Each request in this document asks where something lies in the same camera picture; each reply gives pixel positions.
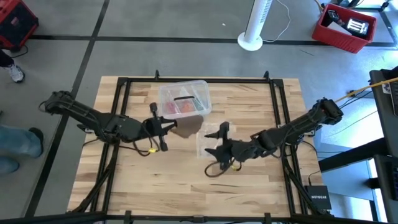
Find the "plastic container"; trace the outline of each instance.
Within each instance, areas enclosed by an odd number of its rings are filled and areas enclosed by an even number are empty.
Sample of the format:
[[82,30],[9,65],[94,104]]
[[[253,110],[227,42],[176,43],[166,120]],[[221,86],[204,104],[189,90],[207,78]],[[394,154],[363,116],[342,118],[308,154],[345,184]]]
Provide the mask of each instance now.
[[167,119],[206,115],[211,112],[207,82],[195,80],[159,88],[160,112]]
[[[336,11],[343,22],[348,21],[350,18],[355,18],[364,22],[368,22],[369,29],[366,38],[362,39],[353,35],[344,34],[342,32],[338,32],[337,30],[329,29],[323,26],[323,18],[325,17],[325,14],[329,9]],[[323,10],[322,16],[321,18],[319,18],[319,21],[315,26],[312,38],[351,53],[358,53],[366,44],[372,42],[375,30],[376,18],[334,4],[328,4]]]

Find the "gray floor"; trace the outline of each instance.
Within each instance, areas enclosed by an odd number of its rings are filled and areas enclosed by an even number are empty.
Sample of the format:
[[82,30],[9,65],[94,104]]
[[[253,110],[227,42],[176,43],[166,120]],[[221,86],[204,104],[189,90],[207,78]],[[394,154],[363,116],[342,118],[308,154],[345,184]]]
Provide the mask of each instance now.
[[[312,30],[319,17],[314,1],[281,1],[290,8],[292,23],[280,39],[312,40]],[[103,5],[103,0],[25,2],[39,17],[36,34],[42,35],[90,36]],[[232,39],[244,30],[251,5],[251,0],[110,0],[99,36]],[[285,13],[284,7],[273,2],[262,31],[264,39],[274,39],[285,27]],[[379,15],[366,13],[377,17],[374,40],[392,42]],[[398,30],[396,9],[390,7],[386,14]],[[59,116],[42,114],[37,105],[52,91],[71,90],[87,45],[87,41],[76,40],[29,40],[29,53],[16,60],[27,74],[26,82],[13,84],[6,72],[0,70],[0,94],[12,96],[0,99],[0,107],[5,112],[1,123],[43,129],[48,147]],[[257,52],[247,52],[237,44],[97,41],[77,100],[92,106],[103,75],[153,76],[159,69],[164,76],[261,77],[268,70],[273,78],[299,78],[309,108],[323,96],[336,99],[347,90],[367,85],[370,70],[392,68],[397,66],[397,61],[396,49],[380,47],[365,47],[358,54],[351,54],[327,46],[265,45]],[[355,147],[370,141],[359,135],[351,138],[357,139],[355,142],[348,141],[343,138],[347,136],[346,131],[329,138],[374,109],[374,103],[366,100],[359,100],[356,106],[359,109],[345,108],[345,119],[338,126],[324,128],[324,143]],[[72,120],[68,122],[36,215],[66,210],[85,138],[76,124]],[[353,126],[347,132],[354,133],[354,128],[360,129]],[[377,133],[380,132],[375,128],[373,137]],[[21,169],[0,177],[0,219],[24,214],[45,155],[38,160],[18,159]]]

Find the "butcher block table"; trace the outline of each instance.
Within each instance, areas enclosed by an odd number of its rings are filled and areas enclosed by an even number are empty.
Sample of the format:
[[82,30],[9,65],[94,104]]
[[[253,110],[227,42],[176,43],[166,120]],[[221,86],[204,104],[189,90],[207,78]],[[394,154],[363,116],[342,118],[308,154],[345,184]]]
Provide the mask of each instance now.
[[[118,78],[102,77],[94,109],[100,112],[111,111]],[[306,112],[300,83],[298,79],[283,81],[290,118],[293,120]],[[132,83],[126,115],[139,121],[152,117],[149,104],[159,102],[158,89],[161,85],[164,83]],[[205,117],[202,129],[218,127],[222,122],[229,121],[230,137],[248,141],[250,135],[275,127],[269,84],[208,85],[213,109]],[[123,100],[123,88],[125,85],[121,90],[117,113]],[[283,120],[279,91],[277,99]],[[131,210],[132,215],[263,217],[267,212],[271,217],[290,217],[280,159],[272,156],[250,159],[243,163],[239,172],[230,169],[220,177],[209,178],[204,169],[215,159],[199,156],[197,152],[197,144],[202,143],[197,142],[197,139],[201,139],[199,134],[203,134],[203,131],[206,130],[201,130],[188,139],[169,132],[165,136],[169,150],[147,157],[120,148],[108,214],[124,215],[126,210]],[[88,134],[86,141],[92,139],[95,136]],[[312,143],[310,138],[306,138],[306,141]],[[148,139],[139,141],[138,146],[148,150]],[[103,142],[100,141],[83,148],[68,210],[77,207],[94,186],[102,150]],[[109,148],[108,160],[111,151],[112,148]],[[303,184],[308,184],[308,175],[319,170],[317,155],[310,146],[300,144],[297,157]],[[212,174],[218,172],[218,166],[210,169]],[[320,173],[313,174],[311,181],[312,184],[321,185]],[[102,208],[103,189],[99,195],[98,210]],[[295,209],[300,213],[298,192],[293,184],[292,189]]]

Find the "black desk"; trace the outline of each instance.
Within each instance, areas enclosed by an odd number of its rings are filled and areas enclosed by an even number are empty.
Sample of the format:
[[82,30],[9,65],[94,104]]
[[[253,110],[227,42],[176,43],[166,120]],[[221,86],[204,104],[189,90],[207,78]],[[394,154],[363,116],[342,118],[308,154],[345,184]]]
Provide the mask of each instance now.
[[[370,72],[371,83],[384,81],[380,71]],[[380,187],[388,222],[398,223],[398,201],[391,199],[387,162],[398,162],[398,117],[392,110],[391,96],[382,92],[382,87],[373,88],[377,111],[384,137],[363,146],[339,153],[319,162],[320,170],[326,172],[352,163],[374,158],[378,176],[377,186]]]

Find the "sneaker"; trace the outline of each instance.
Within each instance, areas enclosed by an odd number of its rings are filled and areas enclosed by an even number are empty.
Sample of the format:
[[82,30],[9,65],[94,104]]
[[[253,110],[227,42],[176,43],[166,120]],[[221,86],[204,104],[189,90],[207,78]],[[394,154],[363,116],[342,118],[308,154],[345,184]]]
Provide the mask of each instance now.
[[39,129],[39,128],[29,128],[29,131],[32,132],[33,134],[36,135],[36,137],[38,137],[38,139],[40,140],[40,146],[41,146],[41,152],[37,157],[41,156],[43,154],[43,140],[44,140],[44,135],[43,132]]
[[8,73],[10,73],[12,81],[16,83],[21,83],[24,81],[25,74],[18,65],[12,64],[10,67],[5,67],[5,69],[8,70]]

